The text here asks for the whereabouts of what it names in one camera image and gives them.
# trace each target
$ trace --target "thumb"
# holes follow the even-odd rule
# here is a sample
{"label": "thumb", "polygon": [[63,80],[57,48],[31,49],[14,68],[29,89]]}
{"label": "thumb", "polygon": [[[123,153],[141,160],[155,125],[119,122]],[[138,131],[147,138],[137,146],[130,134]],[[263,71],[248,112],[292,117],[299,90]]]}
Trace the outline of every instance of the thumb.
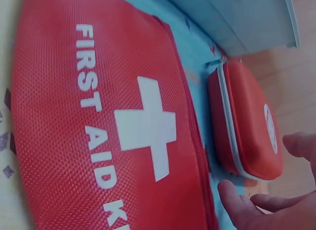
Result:
{"label": "thumb", "polygon": [[301,200],[313,193],[315,192],[311,192],[309,194],[305,194],[295,198],[282,198],[269,194],[255,194],[250,198],[250,200],[258,207],[275,213],[281,209],[289,208],[293,205],[296,205]]}
{"label": "thumb", "polygon": [[237,229],[247,229],[246,226],[255,216],[261,216],[263,213],[245,196],[240,196],[234,185],[223,180],[218,184],[218,191],[221,201]]}
{"label": "thumb", "polygon": [[311,169],[316,180],[316,134],[298,132],[285,135],[283,144],[293,156],[304,157],[311,162]]}

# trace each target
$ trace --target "hand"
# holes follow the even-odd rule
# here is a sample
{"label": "hand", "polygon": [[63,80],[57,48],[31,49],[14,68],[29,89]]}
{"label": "hand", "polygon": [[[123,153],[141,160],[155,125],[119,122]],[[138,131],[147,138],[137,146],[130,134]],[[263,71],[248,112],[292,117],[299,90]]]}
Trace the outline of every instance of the hand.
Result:
{"label": "hand", "polygon": [[[290,154],[311,162],[316,180],[316,134],[287,135],[283,143]],[[228,180],[218,185],[218,191],[238,230],[316,230],[316,191],[295,198],[256,194],[249,199],[239,196]],[[264,214],[256,206],[272,214]]]}

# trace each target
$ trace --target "first aid kit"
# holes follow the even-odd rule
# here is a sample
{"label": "first aid kit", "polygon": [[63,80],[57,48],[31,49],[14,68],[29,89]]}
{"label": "first aid kit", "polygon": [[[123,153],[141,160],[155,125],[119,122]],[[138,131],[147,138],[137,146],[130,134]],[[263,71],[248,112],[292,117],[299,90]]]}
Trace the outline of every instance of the first aid kit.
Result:
{"label": "first aid kit", "polygon": [[276,117],[247,67],[221,63],[209,76],[208,91],[216,151],[226,170],[254,180],[280,176]]}
{"label": "first aid kit", "polygon": [[17,156],[38,230],[216,230],[170,27],[124,0],[24,0]]}

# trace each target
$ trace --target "blue cloth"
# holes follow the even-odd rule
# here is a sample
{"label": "blue cloth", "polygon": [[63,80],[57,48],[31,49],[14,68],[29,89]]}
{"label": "blue cloth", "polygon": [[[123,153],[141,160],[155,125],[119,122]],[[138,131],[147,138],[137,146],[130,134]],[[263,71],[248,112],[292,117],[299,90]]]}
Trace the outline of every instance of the blue cloth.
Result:
{"label": "blue cloth", "polygon": [[126,1],[148,14],[159,17],[171,27],[182,65],[186,71],[202,142],[209,154],[212,169],[209,178],[220,229],[235,229],[220,201],[217,184],[222,179],[229,179],[236,185],[238,193],[244,194],[243,178],[227,173],[216,159],[207,93],[207,79],[221,60],[221,53],[213,40],[168,0]]}

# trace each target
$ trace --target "wooden floor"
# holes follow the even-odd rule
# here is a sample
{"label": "wooden floor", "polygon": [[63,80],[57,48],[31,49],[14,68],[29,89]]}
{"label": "wooden floor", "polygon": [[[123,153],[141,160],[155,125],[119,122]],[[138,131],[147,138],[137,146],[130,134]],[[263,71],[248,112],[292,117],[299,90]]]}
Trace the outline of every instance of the wooden floor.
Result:
{"label": "wooden floor", "polygon": [[[277,48],[242,59],[274,108],[282,135],[316,133],[316,0],[293,0],[302,47]],[[270,183],[271,194],[296,196],[315,189],[310,165],[283,147],[284,173]]]}

